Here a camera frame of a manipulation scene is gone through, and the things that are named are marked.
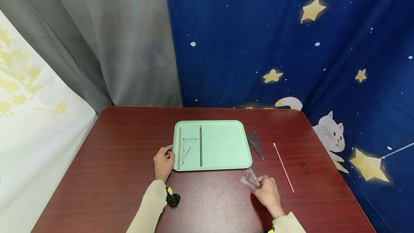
beige sleeve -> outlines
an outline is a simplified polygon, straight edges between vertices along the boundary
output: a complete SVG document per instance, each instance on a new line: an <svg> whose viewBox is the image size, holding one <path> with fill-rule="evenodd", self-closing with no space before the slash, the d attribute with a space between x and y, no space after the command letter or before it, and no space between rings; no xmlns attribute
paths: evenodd
<svg viewBox="0 0 414 233"><path fill-rule="evenodd" d="M275 233L306 233L292 212L273 220Z"/></svg>
<svg viewBox="0 0 414 233"><path fill-rule="evenodd" d="M147 188L127 233L154 233L158 219L167 204L167 191L161 180L153 181Z"/></svg>

wooden table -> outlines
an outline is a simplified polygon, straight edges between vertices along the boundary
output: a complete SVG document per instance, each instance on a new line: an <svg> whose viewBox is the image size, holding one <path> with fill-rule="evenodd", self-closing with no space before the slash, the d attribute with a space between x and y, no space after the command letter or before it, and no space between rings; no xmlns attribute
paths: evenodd
<svg viewBox="0 0 414 233"><path fill-rule="evenodd" d="M251 149L252 169L275 177L285 211L293 211L307 233L374 232L299 111L115 106L99 115L32 232L125 232L153 180L152 158L172 143L174 125L215 119L237 119L246 133L258 133L265 159ZM167 184L181 202L164 209L157 232L256 233L271 227L270 214L240 183L242 174L173 171Z"/></svg>

star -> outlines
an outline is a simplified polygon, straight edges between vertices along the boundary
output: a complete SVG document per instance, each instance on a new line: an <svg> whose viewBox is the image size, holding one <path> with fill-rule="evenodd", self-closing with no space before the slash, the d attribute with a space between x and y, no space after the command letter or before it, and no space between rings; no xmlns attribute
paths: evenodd
<svg viewBox="0 0 414 233"><path fill-rule="evenodd" d="M367 76L365 76L365 71L367 69L364 70L358 70L358 74L356 75L355 79L359 80L359 82L361 83L363 80L367 79Z"/></svg>
<svg viewBox="0 0 414 233"><path fill-rule="evenodd" d="M279 81L279 78L283 75L283 73L277 73L276 70L272 69L270 72L263 76L265 83L269 83L270 81Z"/></svg>
<svg viewBox="0 0 414 233"><path fill-rule="evenodd" d="M380 169L381 159L377 157L368 157L359 149L355 149L355 157L349 160L356 168L359 169L365 181L372 178L378 178L382 181L390 182L384 172Z"/></svg>
<svg viewBox="0 0 414 233"><path fill-rule="evenodd" d="M326 6L322 6L321 4L319 4L319 0L314 0L310 5L302 7L303 16L300 21L303 21L306 19L311 19L315 21L316 16L319 14L319 12L321 12L325 8Z"/></svg>

pink pencil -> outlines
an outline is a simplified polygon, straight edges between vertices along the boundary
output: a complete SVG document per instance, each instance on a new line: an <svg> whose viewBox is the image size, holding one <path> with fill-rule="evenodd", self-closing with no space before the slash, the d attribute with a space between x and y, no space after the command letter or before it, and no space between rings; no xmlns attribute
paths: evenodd
<svg viewBox="0 0 414 233"><path fill-rule="evenodd" d="M292 184L291 184L291 182L290 182L289 176L288 176L288 175L287 175L287 173L286 173L286 169L284 168L284 165L283 165L282 159L280 158L279 151L277 151L276 144L275 144L275 143L273 143L273 146L275 147L275 150L276 150L277 156L279 157L279 160L280 160L280 163L281 163L281 165L282 165L283 171L285 172L285 175L286 175L287 181L289 182L290 188L292 189L292 193L294 193L295 191L293 190L293 186L292 186Z"/></svg>

hand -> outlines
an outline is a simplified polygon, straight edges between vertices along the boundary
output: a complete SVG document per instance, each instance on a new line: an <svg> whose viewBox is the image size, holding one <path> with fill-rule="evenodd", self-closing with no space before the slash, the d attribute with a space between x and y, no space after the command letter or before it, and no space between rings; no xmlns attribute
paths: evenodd
<svg viewBox="0 0 414 233"><path fill-rule="evenodd" d="M162 180L164 183L167 182L170 176L175 161L175 155L172 152L173 146L160 148L158 153L154 157L154 172L155 180Z"/></svg>
<svg viewBox="0 0 414 233"><path fill-rule="evenodd" d="M259 177L258 181L262 184L262 187L260 189L252 190L252 193L258 198L261 204L267 208L273 219L285 216L286 214L280 204L280 195L277 190L275 179L264 175Z"/></svg>

